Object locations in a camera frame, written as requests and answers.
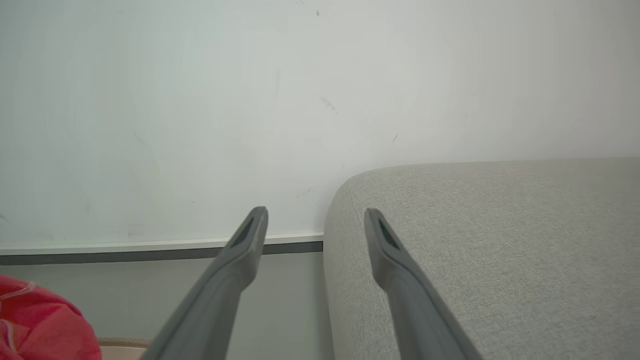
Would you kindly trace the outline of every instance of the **floor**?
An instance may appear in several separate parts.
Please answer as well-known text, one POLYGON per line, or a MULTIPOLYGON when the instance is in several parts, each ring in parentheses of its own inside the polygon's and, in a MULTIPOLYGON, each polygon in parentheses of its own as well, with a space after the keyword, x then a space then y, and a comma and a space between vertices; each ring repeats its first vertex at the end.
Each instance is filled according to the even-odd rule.
MULTIPOLYGON (((227 359, 333 359, 323 253, 263 255, 227 359)), ((98 337, 152 339, 212 259, 0 266, 69 299, 98 337)))

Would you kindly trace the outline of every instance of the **gray sofa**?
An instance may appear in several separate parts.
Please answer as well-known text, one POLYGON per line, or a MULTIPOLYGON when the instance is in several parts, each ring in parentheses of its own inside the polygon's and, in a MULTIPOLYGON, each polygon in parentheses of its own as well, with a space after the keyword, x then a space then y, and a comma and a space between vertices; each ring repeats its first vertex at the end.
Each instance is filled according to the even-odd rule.
POLYGON ((485 358, 639 358, 640 158, 383 168, 335 195, 335 358, 399 359, 362 227, 378 208, 485 358))

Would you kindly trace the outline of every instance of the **gray baseboard trim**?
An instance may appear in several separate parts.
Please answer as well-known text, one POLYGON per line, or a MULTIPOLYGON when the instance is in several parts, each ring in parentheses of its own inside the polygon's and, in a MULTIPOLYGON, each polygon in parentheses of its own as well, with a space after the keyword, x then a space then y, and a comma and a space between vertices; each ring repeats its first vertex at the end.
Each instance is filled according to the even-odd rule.
MULTIPOLYGON (((215 258, 222 252, 222 249, 221 247, 213 247, 206 249, 95 252, 90 254, 3 255, 0 256, 0 265, 119 263, 124 261, 202 259, 215 258)), ((263 246, 262 254, 320 252, 322 250, 323 243, 321 241, 282 243, 263 246)))

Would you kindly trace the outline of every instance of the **red cloth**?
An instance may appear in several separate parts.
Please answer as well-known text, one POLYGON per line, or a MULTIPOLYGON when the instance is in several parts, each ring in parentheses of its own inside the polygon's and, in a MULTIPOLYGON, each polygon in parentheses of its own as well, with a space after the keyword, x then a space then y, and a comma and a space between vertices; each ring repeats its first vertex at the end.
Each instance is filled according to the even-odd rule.
POLYGON ((0 359, 101 360, 91 325, 69 301, 0 275, 0 359))

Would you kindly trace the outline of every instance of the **white baseboard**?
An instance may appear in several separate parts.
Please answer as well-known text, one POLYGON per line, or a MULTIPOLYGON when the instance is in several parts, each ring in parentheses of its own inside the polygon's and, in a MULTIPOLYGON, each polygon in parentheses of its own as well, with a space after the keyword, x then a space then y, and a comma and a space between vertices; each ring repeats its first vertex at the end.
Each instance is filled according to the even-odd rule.
MULTIPOLYGON (((267 235, 264 244, 308 243, 322 241, 323 233, 274 234, 267 235)), ((0 249, 1 255, 49 255, 49 254, 91 254, 96 252, 129 252, 155 250, 204 249, 224 247, 230 238, 197 240, 134 241, 124 243, 85 243, 63 245, 34 245, 21 248, 0 249)))

